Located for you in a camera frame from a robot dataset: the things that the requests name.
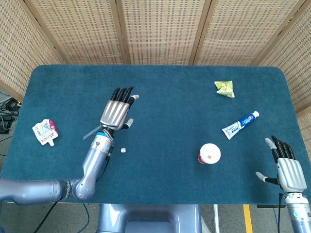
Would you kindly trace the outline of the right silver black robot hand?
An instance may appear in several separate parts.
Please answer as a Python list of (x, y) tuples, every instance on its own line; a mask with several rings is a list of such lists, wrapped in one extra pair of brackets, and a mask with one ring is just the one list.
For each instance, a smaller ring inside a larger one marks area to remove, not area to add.
[(289, 144), (275, 136), (265, 138), (265, 143), (271, 150), (277, 169), (277, 177), (271, 178), (256, 172), (256, 176), (264, 183), (280, 186), (286, 193), (303, 193), (307, 183), (300, 162), (296, 159)]

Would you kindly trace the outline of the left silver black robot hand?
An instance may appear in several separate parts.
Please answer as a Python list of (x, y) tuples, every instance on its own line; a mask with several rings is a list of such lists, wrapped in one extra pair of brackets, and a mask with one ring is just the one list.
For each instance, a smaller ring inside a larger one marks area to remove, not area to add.
[(139, 95), (131, 95), (133, 89), (134, 87), (130, 86), (122, 89), (118, 87), (114, 90), (100, 119), (103, 131), (113, 135), (115, 132), (127, 130), (132, 126), (134, 122), (132, 118), (127, 122), (125, 120), (131, 106), (139, 98)]

